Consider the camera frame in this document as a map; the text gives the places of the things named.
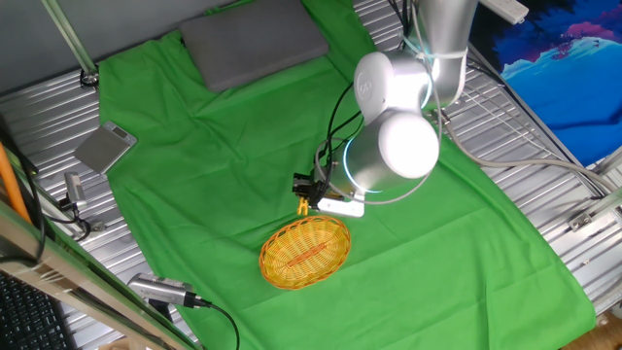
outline green fabric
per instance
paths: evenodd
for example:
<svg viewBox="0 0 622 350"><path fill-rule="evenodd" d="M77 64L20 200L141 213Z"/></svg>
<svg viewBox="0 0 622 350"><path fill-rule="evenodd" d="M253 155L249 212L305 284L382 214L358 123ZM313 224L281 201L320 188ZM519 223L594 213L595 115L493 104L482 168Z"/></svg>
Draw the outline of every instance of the green fabric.
<svg viewBox="0 0 622 350"><path fill-rule="evenodd" d="M304 5L330 53L221 94L177 32L101 63L102 122L138 138L109 180L154 272L228 310L244 350L557 349L590 330L594 308L564 264L446 139L419 191L344 220L352 250L328 280L293 292L263 280L261 245L295 219L292 175L310 170L373 51L350 0ZM350 93L337 122L354 112ZM207 348L234 348L222 315L180 312Z"/></svg>

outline yellow basket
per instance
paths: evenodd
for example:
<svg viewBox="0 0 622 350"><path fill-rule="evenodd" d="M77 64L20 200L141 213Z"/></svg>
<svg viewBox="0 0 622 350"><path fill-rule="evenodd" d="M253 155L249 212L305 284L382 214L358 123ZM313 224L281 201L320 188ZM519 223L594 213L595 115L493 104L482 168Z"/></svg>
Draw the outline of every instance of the yellow basket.
<svg viewBox="0 0 622 350"><path fill-rule="evenodd" d="M350 252L350 231L328 216L313 216L281 228L263 244L261 274L277 288L297 290L327 279Z"/></svg>

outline poster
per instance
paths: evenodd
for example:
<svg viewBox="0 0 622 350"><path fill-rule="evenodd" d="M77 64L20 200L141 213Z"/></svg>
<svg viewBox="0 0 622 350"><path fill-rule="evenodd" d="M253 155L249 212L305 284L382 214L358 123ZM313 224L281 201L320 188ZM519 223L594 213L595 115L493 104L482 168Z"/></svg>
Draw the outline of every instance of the poster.
<svg viewBox="0 0 622 350"><path fill-rule="evenodd" d="M583 163L622 146L622 0L521 0L511 25L479 6L470 41Z"/></svg>

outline metal rack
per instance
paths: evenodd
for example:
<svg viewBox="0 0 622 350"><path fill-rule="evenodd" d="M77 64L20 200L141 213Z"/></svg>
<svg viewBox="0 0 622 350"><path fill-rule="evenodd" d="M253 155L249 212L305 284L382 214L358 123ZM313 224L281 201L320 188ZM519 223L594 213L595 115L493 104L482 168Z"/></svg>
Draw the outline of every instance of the metal rack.
<svg viewBox="0 0 622 350"><path fill-rule="evenodd" d="M57 2L43 2L84 73L73 72L0 97L0 113L20 148L40 168L37 181L51 197L64 196L64 172L80 174L88 198L88 209L82 216L87 220L102 220L106 227L104 232L82 242L82 246L125 283L135 273L151 272L151 269L115 202L107 178L73 157L73 150L99 126L97 89L81 84L81 78L95 76L96 66L92 61L89 63L90 58ZM378 50L392 50L399 45L400 24L385 0L354 0L354 5ZM504 88L490 77L469 69L466 91L467 95L448 107L447 113L461 140L477 156L498 160L560 157L575 161L522 101L510 99ZM622 185L622 151L602 161L596 169L616 185ZM590 183L555 167L483 170L525 213L569 267L598 313L622 298L622 226L617 214L617 196L596 200L598 192ZM589 216L587 225L570 226L573 220L585 215ZM65 229L71 234L70 227ZM35 276L32 278L31 282L36 282ZM68 305L63 309L80 349L96 349L121 337L119 331L130 332L113 330L100 322L101 317L86 315L84 309ZM175 326L197 343L174 308L172 316Z"/></svg>

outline keyboard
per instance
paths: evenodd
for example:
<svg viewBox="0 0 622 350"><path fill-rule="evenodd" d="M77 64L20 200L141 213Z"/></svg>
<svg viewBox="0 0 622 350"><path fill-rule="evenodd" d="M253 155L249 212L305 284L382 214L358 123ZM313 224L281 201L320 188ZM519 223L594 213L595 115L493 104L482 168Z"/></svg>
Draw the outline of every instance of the keyboard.
<svg viewBox="0 0 622 350"><path fill-rule="evenodd" d="M58 301L0 271L0 349L74 350Z"/></svg>

